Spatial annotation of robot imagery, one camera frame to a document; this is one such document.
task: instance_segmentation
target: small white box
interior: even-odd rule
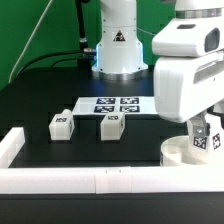
[[[107,113],[100,124],[101,140],[119,140],[125,128],[125,113]]]
[[[73,115],[70,110],[64,110],[62,114],[55,114],[49,125],[51,140],[70,140],[74,130]]]

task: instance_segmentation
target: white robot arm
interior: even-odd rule
[[[162,56],[154,70],[156,110],[166,120],[187,121],[188,144],[182,149],[191,162],[209,163],[210,152],[222,151],[220,117],[206,111],[213,105],[223,111],[224,2],[177,0],[175,11],[176,18],[152,43]]]

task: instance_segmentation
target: black tabletop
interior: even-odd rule
[[[0,92],[0,136],[24,127],[26,143],[11,165],[28,167],[158,166],[160,145],[185,124],[127,115],[119,141],[102,142],[102,115],[74,116],[70,141],[51,141],[55,114],[79,97],[153,96],[153,75],[115,82],[76,68],[31,69]],[[0,195],[2,223],[223,223],[222,193]]]

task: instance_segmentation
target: green backdrop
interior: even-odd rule
[[[0,90],[8,84],[10,72],[48,2],[0,1]],[[95,47],[101,38],[100,1],[83,4],[83,10],[89,46]],[[138,27],[153,33],[159,32],[174,17],[174,6],[162,4],[160,0],[137,0],[137,11]],[[144,46],[144,61],[153,65],[157,57],[151,51],[152,36],[138,31],[138,38]],[[26,62],[40,55],[78,49],[78,40],[75,0],[54,0],[15,74]],[[39,62],[35,66],[49,63]]]

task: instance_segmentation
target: warning label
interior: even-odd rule
[[[120,30],[118,31],[116,37],[114,38],[114,41],[125,41],[124,36]]]

